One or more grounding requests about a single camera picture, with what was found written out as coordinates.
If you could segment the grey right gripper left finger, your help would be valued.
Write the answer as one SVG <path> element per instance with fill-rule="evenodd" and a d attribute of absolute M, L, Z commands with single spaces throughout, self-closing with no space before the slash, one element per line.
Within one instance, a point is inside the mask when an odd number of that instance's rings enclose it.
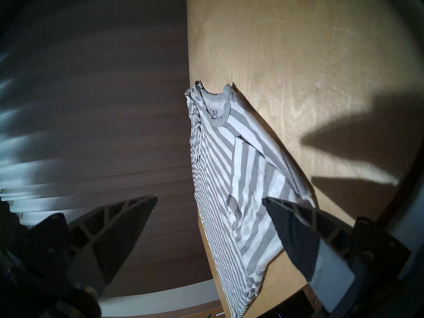
<path fill-rule="evenodd" d="M 157 205 L 153 195 L 98 207 L 69 223 L 68 278 L 77 287 L 106 288 L 133 251 Z"/>

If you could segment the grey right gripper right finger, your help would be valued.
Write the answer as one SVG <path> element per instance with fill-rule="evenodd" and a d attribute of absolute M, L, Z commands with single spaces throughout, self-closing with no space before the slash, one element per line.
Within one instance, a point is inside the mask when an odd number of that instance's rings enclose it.
<path fill-rule="evenodd" d="M 312 207 L 279 198 L 263 198 L 263 206 L 291 263 L 306 279 L 324 313 L 349 313 L 354 306 L 355 272 L 349 259 L 322 232 L 345 232 L 341 221 Z"/>

